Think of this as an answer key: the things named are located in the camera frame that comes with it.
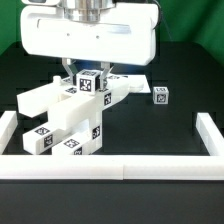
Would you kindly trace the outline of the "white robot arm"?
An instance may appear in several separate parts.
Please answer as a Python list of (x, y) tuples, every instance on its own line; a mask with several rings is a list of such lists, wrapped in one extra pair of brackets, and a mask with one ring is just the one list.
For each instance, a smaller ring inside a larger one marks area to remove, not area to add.
[(144, 66), (156, 53), (159, 7), (117, 0), (22, 0), (24, 49), (33, 55)]

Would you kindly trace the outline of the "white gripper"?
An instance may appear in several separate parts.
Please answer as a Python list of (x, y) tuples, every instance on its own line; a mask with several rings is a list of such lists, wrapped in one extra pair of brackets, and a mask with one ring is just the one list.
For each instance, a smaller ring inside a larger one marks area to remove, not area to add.
[(146, 65), (155, 57), (158, 6), (106, 0), (90, 10), (75, 0), (22, 0), (21, 40), (33, 55), (60, 57), (76, 83), (75, 59), (101, 63), (100, 89), (112, 63)]

